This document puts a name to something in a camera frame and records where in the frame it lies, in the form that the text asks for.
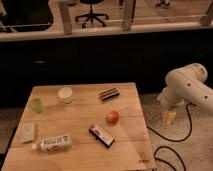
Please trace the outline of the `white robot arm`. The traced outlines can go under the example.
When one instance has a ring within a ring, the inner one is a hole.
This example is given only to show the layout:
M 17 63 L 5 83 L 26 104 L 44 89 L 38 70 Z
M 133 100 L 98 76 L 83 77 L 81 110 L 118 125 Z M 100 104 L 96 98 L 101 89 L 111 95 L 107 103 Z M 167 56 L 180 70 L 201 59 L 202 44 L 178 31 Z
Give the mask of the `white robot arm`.
M 189 101 L 206 113 L 213 114 L 213 88 L 204 84 L 207 69 L 200 63 L 192 63 L 169 71 L 166 86 L 158 95 L 162 120 L 169 125 L 176 116 L 175 109 Z

